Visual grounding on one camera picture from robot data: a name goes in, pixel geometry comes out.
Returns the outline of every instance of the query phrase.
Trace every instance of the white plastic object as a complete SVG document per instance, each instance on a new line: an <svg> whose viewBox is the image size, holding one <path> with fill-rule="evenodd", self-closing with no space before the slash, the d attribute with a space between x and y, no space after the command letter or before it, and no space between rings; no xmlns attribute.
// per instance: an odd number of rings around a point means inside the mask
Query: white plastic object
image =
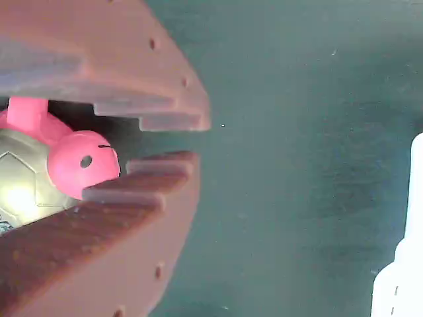
<svg viewBox="0 0 423 317"><path fill-rule="evenodd" d="M371 317L423 317L423 133L411 145L404 238L373 285Z"/></svg>

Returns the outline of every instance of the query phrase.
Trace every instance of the toy turtle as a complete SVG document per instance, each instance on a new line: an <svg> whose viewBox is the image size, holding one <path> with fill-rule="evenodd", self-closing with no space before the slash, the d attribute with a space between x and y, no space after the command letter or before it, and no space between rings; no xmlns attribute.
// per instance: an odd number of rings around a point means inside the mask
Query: toy turtle
<svg viewBox="0 0 423 317"><path fill-rule="evenodd" d="M0 234L72 206L84 188L119 173L110 143L72 131L47 100L13 97L0 112Z"/></svg>

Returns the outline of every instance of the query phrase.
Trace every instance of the turtle eye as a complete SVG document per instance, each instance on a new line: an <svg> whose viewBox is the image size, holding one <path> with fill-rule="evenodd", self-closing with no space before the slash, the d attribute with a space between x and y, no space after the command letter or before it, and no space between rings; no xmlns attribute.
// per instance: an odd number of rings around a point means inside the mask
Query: turtle eye
<svg viewBox="0 0 423 317"><path fill-rule="evenodd" d="M93 162L93 158L90 155L87 155L83 157L83 159L81 160L81 167L87 168L88 166L91 165L92 162Z"/></svg>

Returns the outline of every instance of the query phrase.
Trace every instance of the dark green surface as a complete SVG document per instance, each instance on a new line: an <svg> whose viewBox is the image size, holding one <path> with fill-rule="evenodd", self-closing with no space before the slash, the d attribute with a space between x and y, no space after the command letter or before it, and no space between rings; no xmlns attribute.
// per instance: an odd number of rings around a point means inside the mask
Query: dark green surface
<svg viewBox="0 0 423 317"><path fill-rule="evenodd" d="M213 105L202 199L154 317L369 316L423 122L423 2L151 0Z"/></svg>

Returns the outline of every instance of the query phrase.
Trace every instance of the brown plastic piece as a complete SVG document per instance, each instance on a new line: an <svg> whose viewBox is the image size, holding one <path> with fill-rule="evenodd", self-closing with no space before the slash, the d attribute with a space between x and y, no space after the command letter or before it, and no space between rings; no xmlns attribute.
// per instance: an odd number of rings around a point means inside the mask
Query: brown plastic piece
<svg viewBox="0 0 423 317"><path fill-rule="evenodd" d="M2 0L0 95L87 102L142 130L210 127L200 80L141 0Z"/></svg>
<svg viewBox="0 0 423 317"><path fill-rule="evenodd" d="M143 317L172 275L195 214L198 157L128 164L80 205L0 238L0 316Z"/></svg>

